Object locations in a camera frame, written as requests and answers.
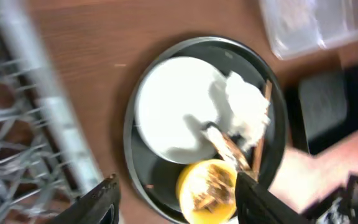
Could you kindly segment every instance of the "black tray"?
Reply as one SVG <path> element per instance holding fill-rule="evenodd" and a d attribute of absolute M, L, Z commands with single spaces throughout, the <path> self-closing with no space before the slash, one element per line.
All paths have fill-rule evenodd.
<path fill-rule="evenodd" d="M 358 130 L 358 65 L 303 80 L 285 97 L 297 149 L 317 155 Z"/>
<path fill-rule="evenodd" d="M 180 42 L 162 53 L 146 69 L 142 78 L 156 64 L 177 56 L 196 57 L 214 65 L 223 74 L 235 71 L 243 79 L 259 88 L 267 78 L 273 83 L 271 123 L 265 135 L 264 153 L 259 182 L 268 188 L 282 160 L 287 140 L 287 109 L 275 75 L 267 64 L 251 49 L 222 37 L 198 37 Z M 176 181 L 186 165 L 168 162 L 155 155 L 140 138 L 134 122 L 134 100 L 137 84 L 129 101 L 124 123 L 124 149 L 127 167 L 135 189 L 161 216 L 174 223 L 186 223 L 175 195 Z M 252 161 L 252 155 L 246 155 Z"/>

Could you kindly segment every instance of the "metal rack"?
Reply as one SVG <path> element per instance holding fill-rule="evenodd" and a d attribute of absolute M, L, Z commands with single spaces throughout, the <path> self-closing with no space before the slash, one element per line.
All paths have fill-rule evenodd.
<path fill-rule="evenodd" d="M 103 179 L 46 55 L 0 0 L 0 223 L 43 223 Z"/>

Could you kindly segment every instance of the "white plate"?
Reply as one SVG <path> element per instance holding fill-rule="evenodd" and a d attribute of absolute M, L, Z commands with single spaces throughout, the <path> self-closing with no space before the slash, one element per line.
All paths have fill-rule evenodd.
<path fill-rule="evenodd" d="M 140 84 L 135 121 L 140 136 L 158 156 L 181 164 L 209 159 L 216 153 L 201 135 L 206 121 L 227 131 L 231 110 L 226 78 L 209 63 L 176 57 L 158 64 Z"/>

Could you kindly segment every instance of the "wooden table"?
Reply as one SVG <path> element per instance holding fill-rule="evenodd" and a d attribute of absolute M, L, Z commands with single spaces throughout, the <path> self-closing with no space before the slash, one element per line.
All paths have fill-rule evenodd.
<path fill-rule="evenodd" d="M 167 223 L 134 192 L 122 146 L 124 113 L 147 65 L 169 46 L 199 35 L 236 39 L 266 60 L 282 87 L 340 59 L 358 43 L 281 61 L 267 42 L 256 0 L 28 0 L 103 175 L 118 172 L 126 223 Z M 271 192 L 301 212 L 358 172 L 358 132 L 318 157 L 288 148 Z"/>

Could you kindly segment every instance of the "clear plastic container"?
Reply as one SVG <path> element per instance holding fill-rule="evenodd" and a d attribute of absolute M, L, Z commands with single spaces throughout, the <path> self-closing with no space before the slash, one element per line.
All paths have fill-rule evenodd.
<path fill-rule="evenodd" d="M 260 0 L 260 7 L 280 59 L 358 40 L 358 0 Z"/>

